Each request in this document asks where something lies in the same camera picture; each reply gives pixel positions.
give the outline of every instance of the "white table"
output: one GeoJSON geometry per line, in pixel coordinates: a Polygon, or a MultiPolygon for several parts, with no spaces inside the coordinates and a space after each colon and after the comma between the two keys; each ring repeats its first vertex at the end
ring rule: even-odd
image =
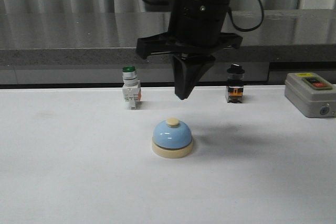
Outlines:
{"type": "Polygon", "coordinates": [[[336,223],[336,120],[308,119],[284,86],[0,90],[0,223],[336,223]],[[151,150],[168,117],[191,155],[151,150]]]}

